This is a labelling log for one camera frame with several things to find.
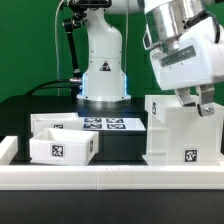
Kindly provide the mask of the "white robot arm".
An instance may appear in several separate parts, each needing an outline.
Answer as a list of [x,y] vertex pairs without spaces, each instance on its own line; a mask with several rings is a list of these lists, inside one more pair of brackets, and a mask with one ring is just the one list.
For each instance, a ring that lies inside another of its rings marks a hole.
[[72,22],[88,33],[88,69],[79,98],[94,103],[128,100],[121,69],[122,36],[104,18],[143,12],[144,48],[159,87],[173,90],[184,106],[214,113],[214,85],[224,81],[224,27],[207,11],[224,0],[69,0]]

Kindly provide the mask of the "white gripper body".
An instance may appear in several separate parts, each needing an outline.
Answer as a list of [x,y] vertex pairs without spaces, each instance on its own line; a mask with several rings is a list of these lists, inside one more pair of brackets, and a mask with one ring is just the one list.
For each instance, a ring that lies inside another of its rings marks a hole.
[[220,32],[215,43],[216,30],[209,17],[179,38],[177,51],[152,50],[150,60],[159,87],[170,90],[224,81],[224,29]]

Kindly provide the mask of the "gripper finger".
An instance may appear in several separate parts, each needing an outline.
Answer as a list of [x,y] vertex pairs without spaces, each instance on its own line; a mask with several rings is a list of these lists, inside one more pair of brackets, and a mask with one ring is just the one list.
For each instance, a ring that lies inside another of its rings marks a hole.
[[213,99],[215,88],[213,84],[200,85],[196,87],[199,97],[197,104],[198,113],[201,117],[214,114]]
[[195,101],[191,98],[189,87],[176,89],[175,95],[183,107],[196,106]]

